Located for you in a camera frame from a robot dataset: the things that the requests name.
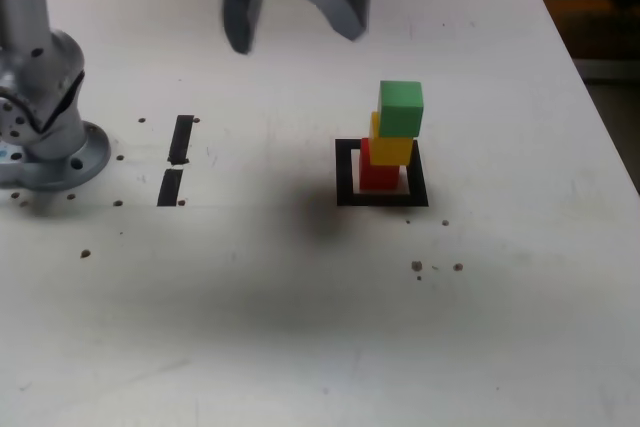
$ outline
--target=table surface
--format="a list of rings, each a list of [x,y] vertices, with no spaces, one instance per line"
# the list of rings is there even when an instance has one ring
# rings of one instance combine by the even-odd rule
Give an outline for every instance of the table surface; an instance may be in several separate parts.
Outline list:
[[[355,44],[267,0],[248,57],[220,0],[49,7],[114,158],[1,196],[0,425],[638,425],[640,202],[541,0],[372,0]],[[335,206],[381,79],[428,208]]]

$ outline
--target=screw hole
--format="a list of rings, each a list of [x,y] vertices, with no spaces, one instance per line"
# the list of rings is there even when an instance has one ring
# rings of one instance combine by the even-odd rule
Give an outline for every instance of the screw hole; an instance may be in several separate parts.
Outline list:
[[[82,161],[76,157],[71,159],[70,165],[71,165],[71,168],[75,170],[81,170],[82,167],[84,167],[84,164],[82,163]]]

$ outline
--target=stacked blocks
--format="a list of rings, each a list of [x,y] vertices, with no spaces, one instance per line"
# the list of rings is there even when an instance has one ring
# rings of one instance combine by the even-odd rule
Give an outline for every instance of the stacked blocks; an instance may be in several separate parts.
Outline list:
[[[380,82],[378,111],[360,148],[360,189],[396,190],[400,166],[409,165],[420,135],[424,104],[419,82]]]

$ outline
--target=green cube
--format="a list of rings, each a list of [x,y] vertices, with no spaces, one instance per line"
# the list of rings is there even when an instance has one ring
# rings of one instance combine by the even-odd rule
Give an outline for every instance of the green cube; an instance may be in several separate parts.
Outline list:
[[[380,137],[418,137],[423,111],[420,82],[380,82]]]

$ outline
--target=black line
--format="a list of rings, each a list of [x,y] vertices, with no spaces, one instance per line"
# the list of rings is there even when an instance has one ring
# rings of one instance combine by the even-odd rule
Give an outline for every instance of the black line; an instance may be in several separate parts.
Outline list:
[[[158,195],[158,207],[175,207],[178,205],[178,192],[182,170],[167,169],[164,171],[160,194]]]
[[[336,139],[337,204],[352,207],[428,207],[427,189],[422,173],[418,142],[413,141],[411,160],[407,166],[409,194],[356,194],[353,192],[351,151],[360,150],[359,139]]]
[[[336,139],[336,195],[338,206],[352,205],[351,151],[360,149],[358,139]]]
[[[189,139],[193,127],[193,115],[179,115],[176,118],[176,126],[173,130],[173,139],[169,147],[169,158],[171,165],[184,165],[189,163],[187,150],[189,150]]]

